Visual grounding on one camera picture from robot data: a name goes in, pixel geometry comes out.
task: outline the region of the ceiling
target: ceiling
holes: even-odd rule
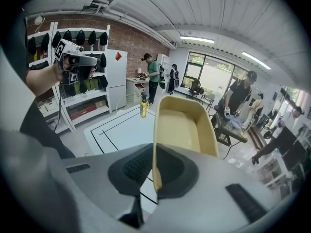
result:
[[[274,83],[311,91],[310,49],[308,38],[295,15],[283,0],[29,0],[25,10],[43,12],[82,11],[92,2],[100,9],[89,12],[144,28],[167,46],[174,42],[215,48],[253,64],[258,72]],[[180,35],[215,40],[214,44],[181,41]],[[249,54],[266,63],[266,70],[242,55]]]

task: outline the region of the red sticker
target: red sticker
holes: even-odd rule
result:
[[[119,59],[121,59],[122,55],[118,52],[116,55],[116,60],[119,61]]]

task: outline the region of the black shirt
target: black shirt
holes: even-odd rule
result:
[[[27,61],[27,30],[23,12],[17,15],[14,24],[6,35],[7,38],[2,43],[3,51],[14,71],[25,83],[29,66]],[[42,113],[34,103],[24,118],[20,132],[36,138],[45,147],[56,149],[62,159],[75,157],[62,143],[59,136],[48,127]]]
[[[244,82],[245,80],[242,80],[239,82],[239,80],[236,80],[229,88],[231,91],[233,91],[230,100],[229,100],[229,108],[232,113],[236,112],[239,105],[243,101],[249,101],[249,98],[251,96],[252,90],[251,86],[244,88]]]

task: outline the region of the camera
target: camera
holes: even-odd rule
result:
[[[71,41],[61,39],[55,50],[55,58],[59,63],[59,68],[63,72],[62,84],[73,84],[88,78],[89,71],[92,67],[95,70],[101,60],[98,58],[83,55],[83,47],[74,44]],[[65,59],[68,58],[70,68],[64,68]]]

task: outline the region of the beige plastic tray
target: beige plastic tray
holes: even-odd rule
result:
[[[155,115],[153,177],[161,185],[156,168],[156,145],[168,144],[218,157],[217,140],[206,110],[198,102],[173,96],[161,99]]]

